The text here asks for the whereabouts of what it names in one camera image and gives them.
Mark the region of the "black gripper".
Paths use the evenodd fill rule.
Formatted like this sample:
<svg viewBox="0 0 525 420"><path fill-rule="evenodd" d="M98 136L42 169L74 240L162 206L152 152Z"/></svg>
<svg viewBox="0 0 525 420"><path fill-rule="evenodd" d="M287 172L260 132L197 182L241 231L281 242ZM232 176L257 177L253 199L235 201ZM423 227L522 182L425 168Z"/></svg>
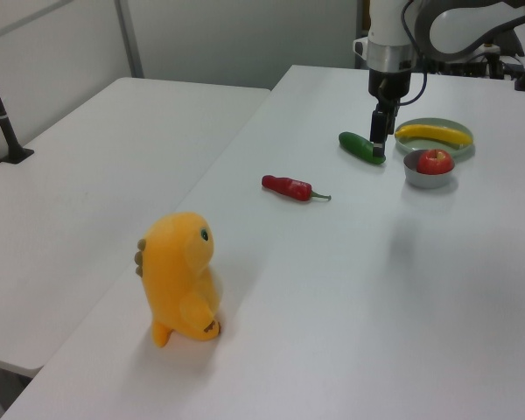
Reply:
<svg viewBox="0 0 525 420"><path fill-rule="evenodd" d="M377 100L370 128L370 142L375 158L385 156L387 133L395 132L398 107L411 103L403 101L403 97L410 91L411 76L411 70L395 73L374 69L368 71L368 92Z"/></svg>

